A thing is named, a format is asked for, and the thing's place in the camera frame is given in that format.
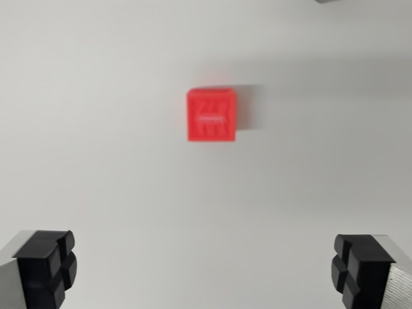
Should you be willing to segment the black-padded silver gripper right finger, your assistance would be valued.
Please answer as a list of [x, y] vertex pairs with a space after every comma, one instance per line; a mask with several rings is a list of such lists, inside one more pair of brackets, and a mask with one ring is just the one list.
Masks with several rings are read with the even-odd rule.
[[387, 235], [335, 237], [332, 282], [349, 309], [411, 308], [411, 258]]

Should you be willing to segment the black-padded silver gripper left finger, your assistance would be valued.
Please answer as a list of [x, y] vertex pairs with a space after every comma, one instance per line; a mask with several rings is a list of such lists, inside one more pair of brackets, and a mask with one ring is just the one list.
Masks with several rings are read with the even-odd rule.
[[72, 231], [22, 230], [1, 248], [1, 308], [58, 309], [77, 275]]

